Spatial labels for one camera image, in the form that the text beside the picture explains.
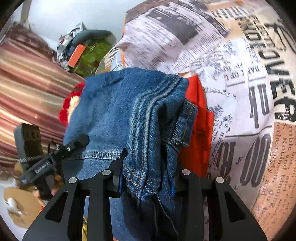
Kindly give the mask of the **left hand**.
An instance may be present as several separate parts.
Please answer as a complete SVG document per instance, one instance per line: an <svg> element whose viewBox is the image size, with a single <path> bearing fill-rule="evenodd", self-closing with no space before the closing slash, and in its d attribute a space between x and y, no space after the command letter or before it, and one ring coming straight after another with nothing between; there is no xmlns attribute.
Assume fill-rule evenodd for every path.
<svg viewBox="0 0 296 241"><path fill-rule="evenodd" d="M59 191L63 185L64 182L62 177L59 174L55 174L54 176L47 176L43 186L39 185L42 190L38 189L36 186L34 187L32 194L41 205L41 209L46 206L48 201Z"/></svg>

